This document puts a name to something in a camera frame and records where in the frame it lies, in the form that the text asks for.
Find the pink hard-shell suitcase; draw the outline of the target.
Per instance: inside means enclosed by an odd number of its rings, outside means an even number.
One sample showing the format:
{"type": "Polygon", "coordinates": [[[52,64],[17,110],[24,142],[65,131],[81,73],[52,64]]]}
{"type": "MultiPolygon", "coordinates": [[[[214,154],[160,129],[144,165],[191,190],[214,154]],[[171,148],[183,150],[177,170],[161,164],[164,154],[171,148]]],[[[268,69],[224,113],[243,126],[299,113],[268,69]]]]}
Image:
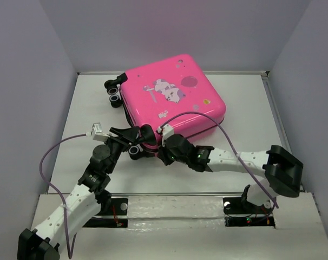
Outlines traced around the pink hard-shell suitcase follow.
{"type": "Polygon", "coordinates": [[[226,113],[223,99],[188,54],[127,70],[104,87],[111,106],[122,106],[127,122],[141,135],[167,123],[195,141],[210,135],[226,113]]]}

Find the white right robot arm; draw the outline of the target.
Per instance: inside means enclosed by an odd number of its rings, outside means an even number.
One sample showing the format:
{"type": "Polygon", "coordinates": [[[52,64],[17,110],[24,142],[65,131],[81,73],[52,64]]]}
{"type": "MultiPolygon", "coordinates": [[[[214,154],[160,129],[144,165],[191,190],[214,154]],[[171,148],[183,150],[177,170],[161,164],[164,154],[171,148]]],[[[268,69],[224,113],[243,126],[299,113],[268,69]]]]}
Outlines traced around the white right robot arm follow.
{"type": "Polygon", "coordinates": [[[297,198],[300,195],[303,163],[281,146],[273,145],[267,151],[229,152],[213,146],[195,146],[180,134],[164,140],[158,158],[165,165],[185,164],[196,172],[247,173],[254,180],[248,185],[240,206],[253,212],[264,202],[277,196],[297,198]]]}

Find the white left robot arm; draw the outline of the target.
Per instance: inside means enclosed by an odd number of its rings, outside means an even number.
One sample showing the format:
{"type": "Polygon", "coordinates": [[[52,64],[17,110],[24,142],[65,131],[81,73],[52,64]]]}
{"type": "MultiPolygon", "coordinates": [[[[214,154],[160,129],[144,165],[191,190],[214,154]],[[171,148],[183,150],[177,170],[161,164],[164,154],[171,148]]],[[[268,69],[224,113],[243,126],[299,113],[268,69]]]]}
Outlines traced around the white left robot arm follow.
{"type": "Polygon", "coordinates": [[[105,188],[121,153],[142,143],[156,144],[150,125],[126,129],[112,127],[106,134],[100,123],[94,123],[84,137],[91,137],[100,145],[93,149],[88,166],[68,196],[52,183],[48,184],[62,202],[42,223],[22,231],[17,259],[59,259],[64,250],[72,258],[79,230],[95,215],[110,209],[111,194],[105,188]]]}

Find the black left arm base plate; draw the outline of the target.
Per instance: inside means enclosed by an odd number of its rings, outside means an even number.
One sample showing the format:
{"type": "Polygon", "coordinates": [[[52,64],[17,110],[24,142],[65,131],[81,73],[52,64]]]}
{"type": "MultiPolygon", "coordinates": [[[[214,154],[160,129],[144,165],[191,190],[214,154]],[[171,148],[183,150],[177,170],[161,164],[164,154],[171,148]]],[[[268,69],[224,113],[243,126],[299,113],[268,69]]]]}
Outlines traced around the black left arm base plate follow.
{"type": "Polygon", "coordinates": [[[128,198],[112,197],[108,207],[103,206],[101,211],[88,220],[85,228],[127,228],[128,227],[128,198]]]}

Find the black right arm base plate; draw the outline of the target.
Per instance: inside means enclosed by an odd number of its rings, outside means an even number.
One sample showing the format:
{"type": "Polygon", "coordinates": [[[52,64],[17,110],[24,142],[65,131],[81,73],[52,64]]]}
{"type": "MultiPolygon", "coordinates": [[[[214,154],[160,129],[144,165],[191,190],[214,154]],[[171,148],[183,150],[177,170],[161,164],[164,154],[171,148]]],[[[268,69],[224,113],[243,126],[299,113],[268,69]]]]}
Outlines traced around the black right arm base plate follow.
{"type": "Polygon", "coordinates": [[[223,198],[225,227],[275,227],[274,206],[266,201],[262,206],[241,201],[240,197],[223,198]]]}

